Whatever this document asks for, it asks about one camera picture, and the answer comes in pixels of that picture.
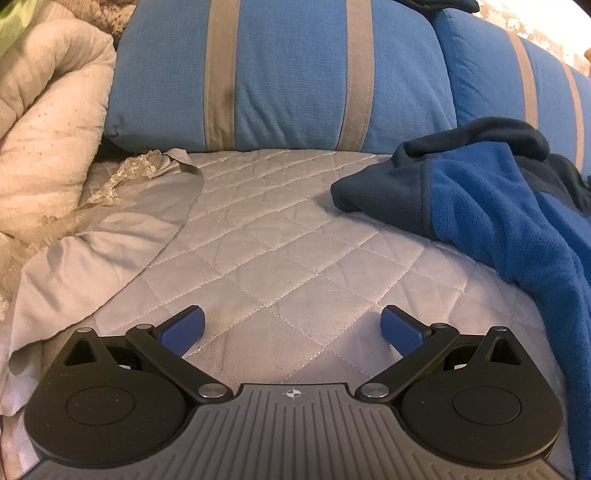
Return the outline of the left blue striped cushion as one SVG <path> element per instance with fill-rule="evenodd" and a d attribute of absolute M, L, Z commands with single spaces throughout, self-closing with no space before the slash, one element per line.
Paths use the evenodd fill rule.
<path fill-rule="evenodd" d="M 105 136 L 140 152 L 391 153 L 452 129 L 434 29 L 395 1 L 142 1 Z"/>

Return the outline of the blue striped cushion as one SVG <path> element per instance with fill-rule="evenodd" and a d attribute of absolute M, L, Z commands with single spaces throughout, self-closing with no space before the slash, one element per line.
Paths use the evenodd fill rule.
<path fill-rule="evenodd" d="M 434 29 L 395 1 L 142 1 L 105 136 L 140 152 L 391 153 L 452 129 Z"/>
<path fill-rule="evenodd" d="M 483 117 L 526 121 L 550 150 L 590 177 L 590 80 L 515 33 L 456 9 L 439 12 L 437 34 L 462 126 Z"/>

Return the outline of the grey quilted bedspread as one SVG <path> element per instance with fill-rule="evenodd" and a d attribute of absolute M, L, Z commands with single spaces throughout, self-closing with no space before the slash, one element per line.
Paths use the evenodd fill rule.
<path fill-rule="evenodd" d="M 98 310 L 35 344 L 42 375 L 79 327 L 120 335 L 197 305 L 204 337 L 186 359 L 229 387 L 356 387 L 399 357 L 380 332 L 381 311 L 392 304 L 465 333 L 509 327 L 563 396 L 563 375 L 526 293 L 451 245 L 335 208 L 332 183 L 376 162 L 314 150 L 197 154 L 204 185 L 185 224 Z M 5 479 L 37 461 L 23 408 L 1 413 Z"/>

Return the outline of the blue fleece jacket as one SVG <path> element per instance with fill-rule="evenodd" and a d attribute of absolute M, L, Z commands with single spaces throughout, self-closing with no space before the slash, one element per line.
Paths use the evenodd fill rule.
<path fill-rule="evenodd" d="M 534 300 L 566 383 L 576 474 L 590 475 L 590 179 L 526 122 L 487 117 L 401 144 L 332 202 L 454 245 Z"/>

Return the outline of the green fleece blanket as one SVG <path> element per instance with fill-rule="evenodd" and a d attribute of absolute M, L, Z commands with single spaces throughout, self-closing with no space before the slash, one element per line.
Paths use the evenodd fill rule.
<path fill-rule="evenodd" d="M 1 2 L 0 56 L 3 56 L 37 16 L 44 0 L 9 0 Z"/>

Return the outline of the silver floral cushion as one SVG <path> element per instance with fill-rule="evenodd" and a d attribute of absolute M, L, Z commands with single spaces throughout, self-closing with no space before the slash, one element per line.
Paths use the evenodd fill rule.
<path fill-rule="evenodd" d="M 590 77 L 590 16 L 575 1 L 479 1 L 482 18 Z"/>

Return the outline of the right blue striped cushion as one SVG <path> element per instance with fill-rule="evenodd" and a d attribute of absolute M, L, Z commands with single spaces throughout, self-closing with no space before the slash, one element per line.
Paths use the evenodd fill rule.
<path fill-rule="evenodd" d="M 462 126 L 483 117 L 526 121 L 550 150 L 590 177 L 590 80 L 515 33 L 456 9 L 439 12 L 437 34 Z"/>

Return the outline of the grey satin sheet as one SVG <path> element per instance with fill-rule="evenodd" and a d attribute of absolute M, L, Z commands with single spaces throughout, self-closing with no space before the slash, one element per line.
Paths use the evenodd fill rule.
<path fill-rule="evenodd" d="M 42 375 L 35 344 L 79 324 L 139 275 L 185 224 L 204 175 L 181 149 L 125 160 L 77 209 L 1 247 L 1 413 Z"/>

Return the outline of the dark blue folded garment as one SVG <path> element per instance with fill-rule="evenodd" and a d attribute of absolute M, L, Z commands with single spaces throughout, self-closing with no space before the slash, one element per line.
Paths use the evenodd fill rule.
<path fill-rule="evenodd" d="M 470 14 L 480 11 L 477 0 L 398 0 L 398 2 L 426 16 L 445 9 L 456 9 Z"/>

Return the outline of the cream folded duvet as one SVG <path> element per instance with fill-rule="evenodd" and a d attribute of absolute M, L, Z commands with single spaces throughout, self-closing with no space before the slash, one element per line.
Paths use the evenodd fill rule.
<path fill-rule="evenodd" d="M 32 26 L 2 57 L 2 233 L 15 237 L 78 205 L 115 60 L 111 37 L 76 18 Z"/>

